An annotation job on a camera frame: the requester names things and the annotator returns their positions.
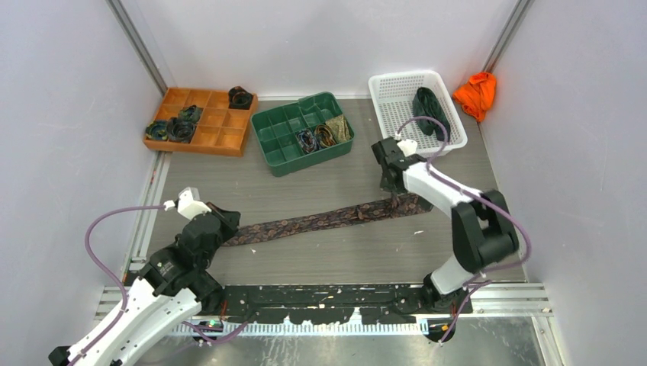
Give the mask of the brown paisley tie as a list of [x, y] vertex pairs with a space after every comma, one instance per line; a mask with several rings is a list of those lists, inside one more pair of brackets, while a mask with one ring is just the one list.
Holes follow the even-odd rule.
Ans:
[[390, 198], [342, 207], [323, 213], [256, 223], [239, 228], [224, 247], [245, 246], [309, 233], [429, 213], [433, 205], [417, 194], [393, 194]]

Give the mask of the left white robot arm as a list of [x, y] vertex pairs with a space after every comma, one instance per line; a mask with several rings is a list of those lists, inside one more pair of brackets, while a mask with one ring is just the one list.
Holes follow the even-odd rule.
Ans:
[[91, 260], [117, 285], [121, 300], [77, 343], [52, 350], [51, 364], [133, 365], [178, 324], [221, 308], [224, 289], [207, 269], [238, 232], [240, 212], [193, 199], [167, 201], [156, 209], [176, 210], [188, 223], [172, 244], [150, 256], [130, 287], [85, 244]]

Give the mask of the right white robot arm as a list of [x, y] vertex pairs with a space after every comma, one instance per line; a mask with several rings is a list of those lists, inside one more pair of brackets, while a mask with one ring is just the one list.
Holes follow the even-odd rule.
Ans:
[[372, 152], [381, 166], [381, 188], [415, 194], [450, 219], [452, 255], [423, 279], [421, 297], [428, 310], [444, 312], [474, 275], [517, 253], [517, 231], [502, 193], [479, 191], [443, 174], [415, 152], [410, 140], [389, 137], [374, 143]]

